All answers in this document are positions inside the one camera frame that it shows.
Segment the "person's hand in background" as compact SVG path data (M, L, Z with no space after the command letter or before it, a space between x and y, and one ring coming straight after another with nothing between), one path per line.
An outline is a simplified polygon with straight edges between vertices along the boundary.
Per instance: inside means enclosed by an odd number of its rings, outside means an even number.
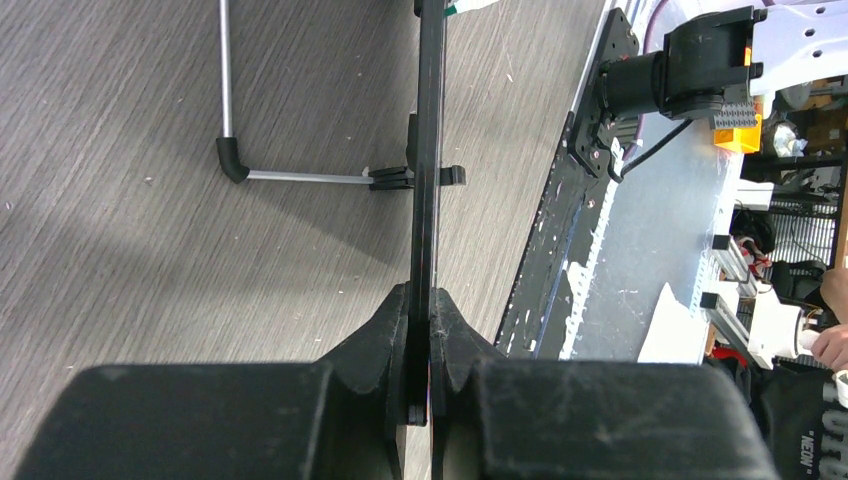
M810 348L813 357L834 372L847 369L847 269L825 272L820 287L821 297L833 313L838 325L820 333Z

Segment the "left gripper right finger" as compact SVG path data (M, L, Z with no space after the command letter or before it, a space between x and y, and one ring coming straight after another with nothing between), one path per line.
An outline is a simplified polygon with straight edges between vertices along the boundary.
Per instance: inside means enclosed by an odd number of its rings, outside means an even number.
M436 479L774 479L760 432L710 368L503 356L445 290L431 317Z

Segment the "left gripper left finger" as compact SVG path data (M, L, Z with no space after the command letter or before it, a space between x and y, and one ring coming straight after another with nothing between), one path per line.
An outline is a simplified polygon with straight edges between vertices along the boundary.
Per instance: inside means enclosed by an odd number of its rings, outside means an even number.
M399 479L406 288L311 363L79 372L19 479Z

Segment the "small whiteboard with stand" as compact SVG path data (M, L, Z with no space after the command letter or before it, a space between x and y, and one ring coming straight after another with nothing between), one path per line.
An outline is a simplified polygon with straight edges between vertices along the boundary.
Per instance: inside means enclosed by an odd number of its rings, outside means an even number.
M419 19L419 61L416 110L409 117L405 167L376 170L367 176L253 170L243 164L235 135L231 73L230 4L218 3L221 66L222 133L216 140L219 165L235 184L245 180L363 185L375 191L413 192L412 246L407 318L410 344L404 355L406 374L401 384L401 418L407 425L427 422L430 347L429 332L437 286L440 188L461 185L463 168L442 165L442 127L445 97L446 4L416 1Z

